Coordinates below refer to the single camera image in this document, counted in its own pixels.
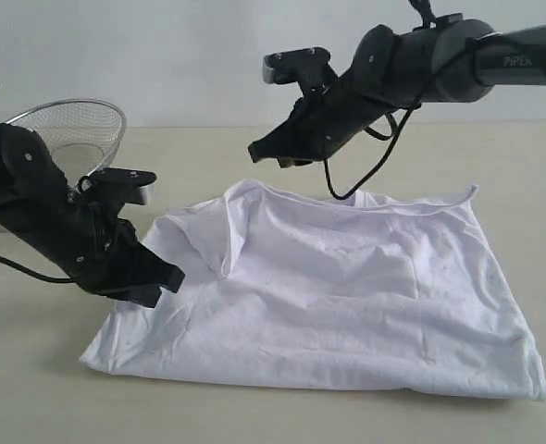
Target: beige table surface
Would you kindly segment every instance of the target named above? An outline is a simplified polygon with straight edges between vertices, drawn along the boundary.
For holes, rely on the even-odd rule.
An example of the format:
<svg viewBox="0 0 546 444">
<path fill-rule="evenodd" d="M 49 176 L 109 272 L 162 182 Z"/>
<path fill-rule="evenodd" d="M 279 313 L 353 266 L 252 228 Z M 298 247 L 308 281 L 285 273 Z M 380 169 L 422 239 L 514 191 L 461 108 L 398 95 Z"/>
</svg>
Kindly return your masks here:
<svg viewBox="0 0 546 444">
<path fill-rule="evenodd" d="M 153 170 L 148 207 L 124 212 L 144 233 L 170 206 L 257 178 L 326 197 L 320 166 L 253 166 L 263 129 L 129 129 L 116 165 Z M 332 162 L 345 189 L 380 155 L 358 138 Z M 367 189 L 397 198 L 480 187 L 474 201 L 538 342 L 546 369 L 546 122 L 412 125 Z M 60 270 L 0 233 L 0 253 Z M 341 393 L 235 388 L 114 377 L 77 359 L 112 302 L 43 284 L 0 265 L 0 443 L 533 443 L 546 442 L 546 402 L 482 401 L 409 391 Z"/>
</svg>

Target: wire mesh basket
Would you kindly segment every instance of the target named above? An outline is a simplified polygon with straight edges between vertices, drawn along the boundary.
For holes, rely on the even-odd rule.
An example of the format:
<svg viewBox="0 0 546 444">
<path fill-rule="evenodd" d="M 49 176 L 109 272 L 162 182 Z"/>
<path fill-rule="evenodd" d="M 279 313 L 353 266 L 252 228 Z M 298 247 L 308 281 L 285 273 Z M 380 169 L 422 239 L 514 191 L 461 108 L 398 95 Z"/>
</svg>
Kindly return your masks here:
<svg viewBox="0 0 546 444">
<path fill-rule="evenodd" d="M 127 127 L 118 107 L 92 99 L 39 105 L 6 123 L 37 131 L 70 187 L 112 163 Z"/>
</svg>

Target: black strap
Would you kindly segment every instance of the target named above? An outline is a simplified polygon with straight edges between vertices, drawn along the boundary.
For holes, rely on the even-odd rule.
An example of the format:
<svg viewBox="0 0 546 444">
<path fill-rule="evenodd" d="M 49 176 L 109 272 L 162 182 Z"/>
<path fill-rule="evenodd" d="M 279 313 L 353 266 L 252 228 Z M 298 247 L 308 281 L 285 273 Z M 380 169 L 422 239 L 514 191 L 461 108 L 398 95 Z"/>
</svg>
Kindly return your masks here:
<svg viewBox="0 0 546 444">
<path fill-rule="evenodd" d="M 389 141 L 394 136 L 394 131 L 396 131 L 396 128 L 398 127 L 398 125 L 396 123 L 396 119 L 394 118 L 392 114 L 387 114 L 385 117 L 388 120 L 388 123 L 391 125 L 390 136 L 382 134 L 381 132 L 377 132 L 375 129 L 371 129 L 371 127 L 367 127 L 366 129 L 364 129 L 364 131 L 370 136 L 375 137 L 379 141 L 383 141 L 383 142 Z"/>
<path fill-rule="evenodd" d="M 431 23 L 435 23 L 437 18 L 431 10 L 429 0 L 409 0 L 409 3 L 414 7 L 423 19 L 423 28 L 430 28 Z"/>
</svg>

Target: wrinkled fabric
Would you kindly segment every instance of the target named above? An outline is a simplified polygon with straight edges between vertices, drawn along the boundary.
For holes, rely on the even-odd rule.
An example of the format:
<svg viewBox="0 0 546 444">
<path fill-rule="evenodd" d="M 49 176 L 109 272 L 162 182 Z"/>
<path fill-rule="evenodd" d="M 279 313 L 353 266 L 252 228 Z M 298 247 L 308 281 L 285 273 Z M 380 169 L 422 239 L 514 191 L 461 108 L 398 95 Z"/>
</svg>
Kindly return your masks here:
<svg viewBox="0 0 546 444">
<path fill-rule="evenodd" d="M 476 192 L 320 202 L 244 180 L 159 217 L 187 274 L 118 302 L 81 361 L 113 375 L 546 400 L 541 358 L 475 218 Z"/>
</svg>

